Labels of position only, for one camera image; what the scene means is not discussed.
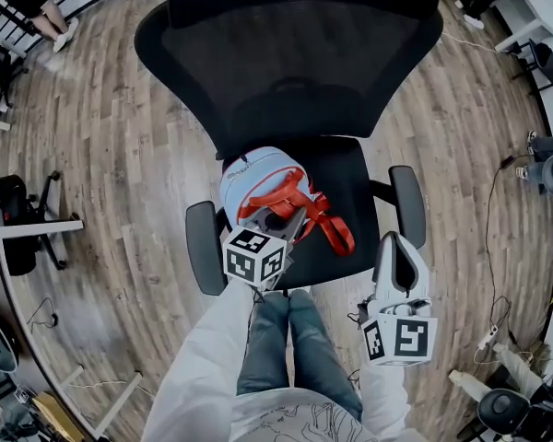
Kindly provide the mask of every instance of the power plug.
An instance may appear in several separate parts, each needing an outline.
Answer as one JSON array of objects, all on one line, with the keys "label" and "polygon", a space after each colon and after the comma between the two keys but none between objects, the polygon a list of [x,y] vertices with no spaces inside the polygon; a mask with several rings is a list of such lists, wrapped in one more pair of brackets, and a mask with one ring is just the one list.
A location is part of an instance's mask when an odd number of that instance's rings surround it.
[{"label": "power plug", "polygon": [[479,350],[483,350],[486,348],[486,345],[488,345],[491,340],[496,337],[496,334],[498,333],[498,326],[491,326],[491,329],[489,329],[489,332],[483,336],[483,339],[479,341],[477,344],[477,348]]}]

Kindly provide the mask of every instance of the bag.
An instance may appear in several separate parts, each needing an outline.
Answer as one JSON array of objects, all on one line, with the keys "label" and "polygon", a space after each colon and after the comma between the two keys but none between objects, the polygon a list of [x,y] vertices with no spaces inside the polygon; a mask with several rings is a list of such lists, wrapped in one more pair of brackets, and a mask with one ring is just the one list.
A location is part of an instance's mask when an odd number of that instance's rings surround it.
[{"label": "bag", "polygon": [[288,220],[305,206],[308,219],[295,243],[318,224],[336,254],[354,252],[355,241],[344,220],[325,213],[330,204],[324,194],[314,192],[303,166],[276,147],[254,149],[233,162],[223,173],[219,194],[232,227],[245,226],[264,208]]}]

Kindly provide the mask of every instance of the bare leg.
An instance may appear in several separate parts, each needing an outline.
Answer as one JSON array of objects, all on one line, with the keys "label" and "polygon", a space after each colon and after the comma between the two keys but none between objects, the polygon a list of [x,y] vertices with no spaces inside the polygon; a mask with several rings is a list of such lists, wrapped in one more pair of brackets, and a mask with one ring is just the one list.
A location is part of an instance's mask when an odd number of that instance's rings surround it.
[{"label": "bare leg", "polygon": [[516,381],[520,392],[530,400],[543,385],[541,377],[533,372],[519,355],[510,351],[505,345],[496,343],[494,352]]},{"label": "bare leg", "polygon": [[60,31],[62,31],[62,34],[67,33],[67,23],[65,23],[64,15],[62,15],[62,11],[59,9],[59,6],[57,6],[52,0],[47,0],[47,2],[42,5],[41,10],[43,10],[45,15],[47,15],[47,18],[57,28],[59,28]]},{"label": "bare leg", "polygon": [[32,22],[33,25],[35,25],[35,28],[37,28],[43,34],[43,36],[46,36],[53,41],[57,40],[59,32],[57,32],[57,29],[55,29],[49,19],[47,19],[43,15],[40,15],[33,18]]},{"label": "bare leg", "polygon": [[465,372],[453,370],[449,379],[477,402],[480,402],[491,391],[490,387]]}]

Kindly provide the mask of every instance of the teal pants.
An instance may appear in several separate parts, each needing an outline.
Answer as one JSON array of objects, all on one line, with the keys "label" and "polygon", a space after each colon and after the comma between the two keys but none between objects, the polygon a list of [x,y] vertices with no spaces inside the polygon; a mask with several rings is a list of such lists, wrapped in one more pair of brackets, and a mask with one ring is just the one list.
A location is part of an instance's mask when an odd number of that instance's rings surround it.
[{"label": "teal pants", "polygon": [[338,362],[309,294],[303,290],[295,290],[289,297],[269,293],[265,302],[256,306],[248,352],[238,379],[238,394],[289,387],[285,349],[290,323],[295,387],[323,394],[360,421],[360,398]]}]

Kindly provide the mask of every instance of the chair seat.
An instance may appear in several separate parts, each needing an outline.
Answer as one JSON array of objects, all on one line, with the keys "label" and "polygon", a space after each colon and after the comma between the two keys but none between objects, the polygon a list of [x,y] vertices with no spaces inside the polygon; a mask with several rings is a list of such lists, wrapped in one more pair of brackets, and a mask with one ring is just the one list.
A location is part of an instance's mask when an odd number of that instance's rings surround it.
[{"label": "chair seat", "polygon": [[340,216],[346,222],[356,249],[346,257],[336,255],[322,229],[316,227],[293,248],[290,257],[294,263],[276,288],[320,284],[372,268],[379,246],[379,226],[359,141],[324,136],[277,147],[306,169],[315,190],[323,192],[331,204],[328,214]]}]

